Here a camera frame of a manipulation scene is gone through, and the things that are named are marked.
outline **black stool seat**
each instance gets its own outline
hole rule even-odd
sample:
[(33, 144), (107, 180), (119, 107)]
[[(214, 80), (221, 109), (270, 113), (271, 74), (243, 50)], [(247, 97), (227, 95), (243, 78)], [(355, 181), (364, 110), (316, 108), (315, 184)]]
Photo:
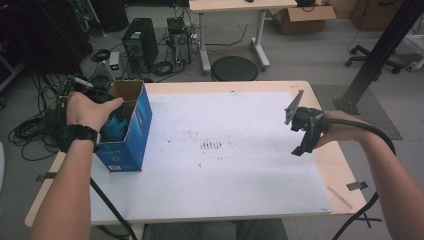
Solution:
[(238, 56), (216, 60), (211, 72), (212, 78), (217, 81), (253, 81), (259, 75), (258, 67), (252, 61)]

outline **black pole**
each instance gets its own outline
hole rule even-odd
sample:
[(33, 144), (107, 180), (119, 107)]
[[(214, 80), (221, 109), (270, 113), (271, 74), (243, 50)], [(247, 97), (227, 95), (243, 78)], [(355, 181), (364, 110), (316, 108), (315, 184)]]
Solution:
[(405, 0), (403, 2), (343, 97), (333, 100), (336, 109), (357, 114), (356, 104), (362, 94), (371, 85), (371, 82), (378, 78), (384, 63), (402, 42), (423, 11), (423, 0)]

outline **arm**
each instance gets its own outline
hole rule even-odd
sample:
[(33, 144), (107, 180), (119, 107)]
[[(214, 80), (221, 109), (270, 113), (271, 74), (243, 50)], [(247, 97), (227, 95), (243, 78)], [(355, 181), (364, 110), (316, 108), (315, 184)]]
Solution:
[[(97, 132), (122, 98), (96, 104), (81, 93), (69, 96), (67, 123), (89, 126)], [(90, 238), (90, 172), (94, 143), (73, 141), (58, 174), (37, 213), (31, 239)]]
[[(326, 118), (360, 121), (343, 112), (325, 112), (324, 115)], [(347, 140), (358, 142), (367, 156), (393, 239), (424, 238), (424, 192), (380, 137), (354, 127), (331, 125), (317, 147), (331, 141)]]

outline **right hand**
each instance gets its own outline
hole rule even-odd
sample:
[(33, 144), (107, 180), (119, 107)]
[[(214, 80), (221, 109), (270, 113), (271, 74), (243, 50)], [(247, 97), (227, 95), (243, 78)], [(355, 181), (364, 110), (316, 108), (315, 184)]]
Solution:
[[(345, 112), (342, 111), (324, 111), (324, 118), (326, 119), (343, 119), (354, 122), (366, 122), (355, 118)], [(328, 131), (324, 132), (321, 138), (318, 140), (317, 146), (315, 148), (319, 148), (324, 146), (325, 144), (332, 141), (356, 141), (360, 142), (366, 134), (369, 132), (353, 126), (346, 126), (341, 124), (330, 124), (328, 126)]]

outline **computer tower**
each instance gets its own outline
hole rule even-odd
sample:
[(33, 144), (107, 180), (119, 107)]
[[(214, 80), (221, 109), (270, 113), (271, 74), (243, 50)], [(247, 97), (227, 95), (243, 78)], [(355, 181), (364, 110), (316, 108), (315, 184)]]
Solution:
[(186, 29), (171, 34), (172, 53), (177, 65), (186, 65), (191, 63), (190, 36)]
[(122, 38), (122, 43), (133, 72), (152, 72), (159, 52), (152, 19), (134, 18)]

